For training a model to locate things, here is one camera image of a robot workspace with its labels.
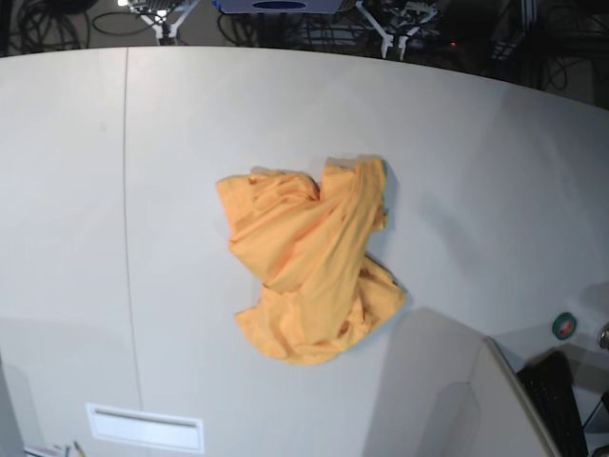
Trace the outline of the yellow orange t-shirt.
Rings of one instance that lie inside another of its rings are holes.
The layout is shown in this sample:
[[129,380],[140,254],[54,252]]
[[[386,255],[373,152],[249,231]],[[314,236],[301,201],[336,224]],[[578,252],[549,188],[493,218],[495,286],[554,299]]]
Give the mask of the yellow orange t-shirt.
[[314,366],[354,347],[393,317],[406,294],[370,257],[385,228],[383,160],[328,161],[319,182],[264,170],[219,181],[228,248],[262,283],[235,319],[263,355]]

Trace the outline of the white rectangular table inset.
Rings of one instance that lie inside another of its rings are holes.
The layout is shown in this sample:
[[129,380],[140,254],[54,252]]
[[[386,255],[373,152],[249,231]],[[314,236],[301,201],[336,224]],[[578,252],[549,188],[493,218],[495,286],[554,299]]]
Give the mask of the white rectangular table inset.
[[86,404],[95,439],[137,447],[203,455],[206,452],[201,419]]

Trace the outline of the metal knob at edge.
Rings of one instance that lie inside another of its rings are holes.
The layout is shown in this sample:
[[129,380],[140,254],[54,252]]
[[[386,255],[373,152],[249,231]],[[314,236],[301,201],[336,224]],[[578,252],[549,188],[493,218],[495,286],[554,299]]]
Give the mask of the metal knob at edge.
[[599,347],[604,350],[609,350],[609,324],[605,324],[598,335]]

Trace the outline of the green tape roll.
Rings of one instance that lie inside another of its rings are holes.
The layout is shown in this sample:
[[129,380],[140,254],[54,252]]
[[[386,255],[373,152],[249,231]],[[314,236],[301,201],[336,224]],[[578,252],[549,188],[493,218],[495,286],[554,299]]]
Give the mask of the green tape roll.
[[571,338],[578,327],[578,320],[571,312],[563,312],[552,323],[553,335],[561,341]]

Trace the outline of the white partition panel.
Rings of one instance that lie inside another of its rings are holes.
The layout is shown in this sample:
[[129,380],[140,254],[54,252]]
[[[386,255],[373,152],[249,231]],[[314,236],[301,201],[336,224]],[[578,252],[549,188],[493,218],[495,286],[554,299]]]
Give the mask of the white partition panel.
[[390,338],[366,456],[557,456],[493,339],[431,309]]

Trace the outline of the black keyboard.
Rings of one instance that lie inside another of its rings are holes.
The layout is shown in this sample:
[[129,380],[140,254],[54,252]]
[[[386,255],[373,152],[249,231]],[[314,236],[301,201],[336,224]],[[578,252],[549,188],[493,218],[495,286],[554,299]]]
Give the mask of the black keyboard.
[[573,376],[564,353],[553,351],[517,373],[561,456],[587,456]]

